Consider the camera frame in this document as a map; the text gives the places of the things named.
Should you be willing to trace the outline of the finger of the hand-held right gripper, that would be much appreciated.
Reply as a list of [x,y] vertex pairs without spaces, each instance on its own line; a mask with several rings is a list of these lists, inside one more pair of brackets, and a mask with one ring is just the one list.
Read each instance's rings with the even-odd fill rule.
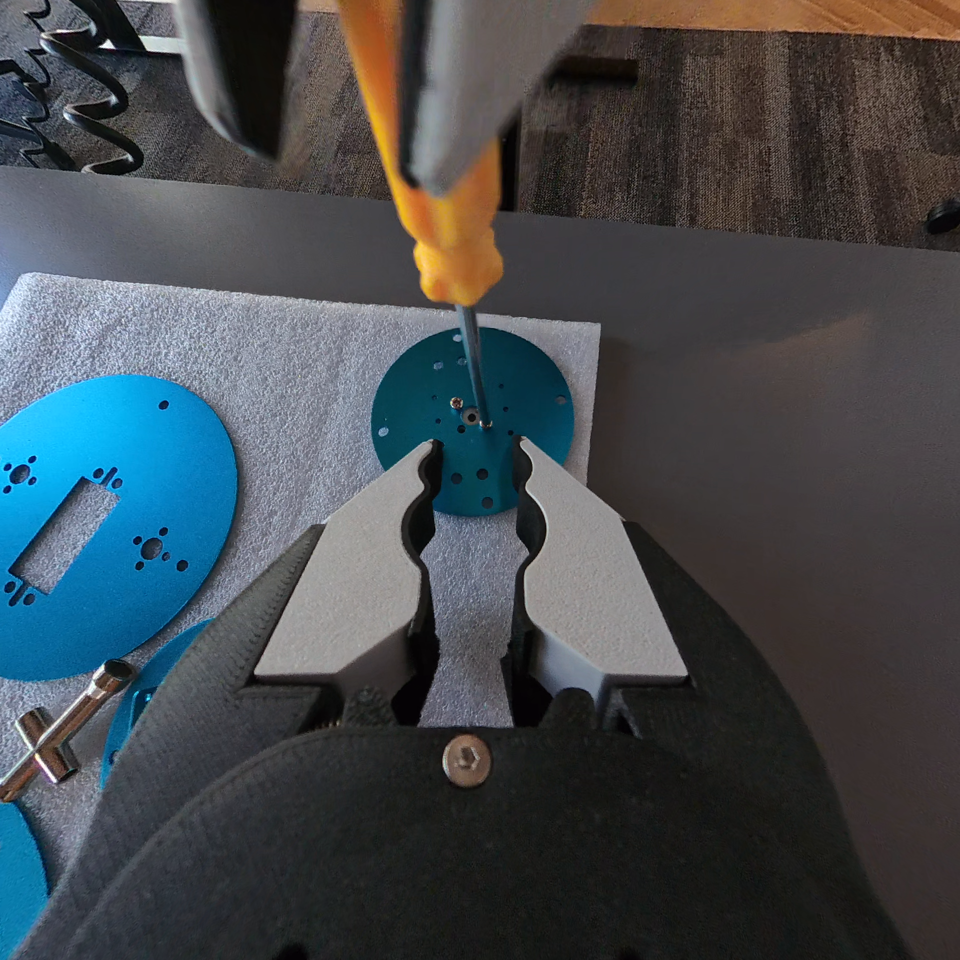
[[449,193],[593,6],[593,1],[406,2],[406,181],[428,193]]
[[206,121],[250,154],[280,152],[285,66],[296,1],[179,1],[189,88]]

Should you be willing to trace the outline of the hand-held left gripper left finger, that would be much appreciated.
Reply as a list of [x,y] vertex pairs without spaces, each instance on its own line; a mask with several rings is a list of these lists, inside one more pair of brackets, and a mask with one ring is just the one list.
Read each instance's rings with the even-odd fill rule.
[[424,441],[336,510],[264,653],[259,681],[366,687],[423,706],[439,661],[429,575],[442,444]]

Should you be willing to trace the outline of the black desk leg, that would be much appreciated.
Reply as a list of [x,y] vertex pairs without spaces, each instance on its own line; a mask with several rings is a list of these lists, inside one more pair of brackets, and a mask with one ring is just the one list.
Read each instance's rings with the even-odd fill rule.
[[[546,76],[546,84],[609,83],[634,85],[639,63],[631,58],[568,54],[558,59]],[[519,108],[501,133],[501,189],[499,210],[515,212],[521,189],[522,110]]]
[[97,53],[122,53],[137,55],[158,55],[179,57],[183,54],[183,45],[176,37],[140,35],[127,18],[119,2],[94,1],[102,26],[100,42],[95,48]]

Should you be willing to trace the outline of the grey desk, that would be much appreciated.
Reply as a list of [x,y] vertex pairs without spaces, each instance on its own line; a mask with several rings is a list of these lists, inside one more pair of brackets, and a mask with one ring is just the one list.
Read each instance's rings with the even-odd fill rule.
[[489,313],[602,326],[589,460],[751,637],[918,958],[958,948],[958,253],[502,214]]

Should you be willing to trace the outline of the yellow handled screwdriver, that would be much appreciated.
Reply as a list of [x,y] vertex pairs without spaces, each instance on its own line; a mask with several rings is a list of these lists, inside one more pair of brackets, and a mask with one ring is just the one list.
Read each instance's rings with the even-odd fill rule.
[[481,374],[474,306],[503,275],[493,221],[500,201],[500,148],[491,141],[444,198],[408,185],[400,163],[401,2],[340,1],[340,24],[390,192],[415,240],[420,286],[433,302],[455,305],[480,425],[491,426]]

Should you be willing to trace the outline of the large blue round plate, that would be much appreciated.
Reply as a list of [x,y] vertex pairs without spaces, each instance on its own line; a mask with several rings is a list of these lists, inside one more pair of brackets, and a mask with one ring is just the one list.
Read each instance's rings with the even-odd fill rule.
[[[214,411],[168,380],[89,379],[2,426],[1,674],[35,682],[87,673],[150,640],[191,600],[234,520],[237,471]],[[109,514],[49,590],[22,558],[89,484]]]

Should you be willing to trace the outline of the small blue round plate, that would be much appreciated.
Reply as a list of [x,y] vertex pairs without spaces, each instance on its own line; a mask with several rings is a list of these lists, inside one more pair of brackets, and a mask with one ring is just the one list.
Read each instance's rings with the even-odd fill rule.
[[533,342],[497,328],[480,329],[489,428],[462,426],[475,406],[459,333],[443,330],[401,354],[382,378],[371,408],[371,438],[384,470],[419,443],[443,443],[436,511],[468,517],[514,508],[512,445],[528,436],[558,463],[573,440],[570,388]]

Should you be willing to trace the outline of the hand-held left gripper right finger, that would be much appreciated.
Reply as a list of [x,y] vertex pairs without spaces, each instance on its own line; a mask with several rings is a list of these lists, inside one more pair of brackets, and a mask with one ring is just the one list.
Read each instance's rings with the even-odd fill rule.
[[598,710],[612,689],[688,677],[619,513],[530,438],[514,437],[517,571],[508,655],[514,710],[543,710],[566,689]]

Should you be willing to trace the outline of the blue disc with bracket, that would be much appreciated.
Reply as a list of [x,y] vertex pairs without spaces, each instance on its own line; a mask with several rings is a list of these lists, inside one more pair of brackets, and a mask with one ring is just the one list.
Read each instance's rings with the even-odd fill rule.
[[170,670],[211,622],[211,619],[203,620],[170,639],[140,668],[137,677],[128,686],[116,708],[105,739],[102,754],[101,787],[105,785],[114,767],[116,757],[127,742],[139,716],[151,702]]

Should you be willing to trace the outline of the white foam sheet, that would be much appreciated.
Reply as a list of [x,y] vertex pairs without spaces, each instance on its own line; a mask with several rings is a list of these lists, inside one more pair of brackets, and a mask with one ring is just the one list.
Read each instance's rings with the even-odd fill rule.
[[[375,479],[380,379],[454,320],[428,308],[317,302],[25,273],[2,308],[2,421],[66,385],[166,378],[218,414],[237,454],[238,512],[198,596],[135,664],[219,614],[307,526]],[[425,726],[512,726],[500,659],[525,555],[516,512],[438,516],[423,554],[440,644]]]

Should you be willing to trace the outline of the metal cross wrench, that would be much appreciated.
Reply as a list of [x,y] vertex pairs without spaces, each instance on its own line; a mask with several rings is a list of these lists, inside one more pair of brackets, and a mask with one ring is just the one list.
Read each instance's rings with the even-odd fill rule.
[[14,726],[27,751],[2,777],[1,802],[14,802],[38,774],[53,785],[76,774],[79,763],[69,746],[70,739],[105,702],[125,690],[137,673],[125,660],[110,659],[94,672],[86,689],[55,720],[39,707],[21,714]]

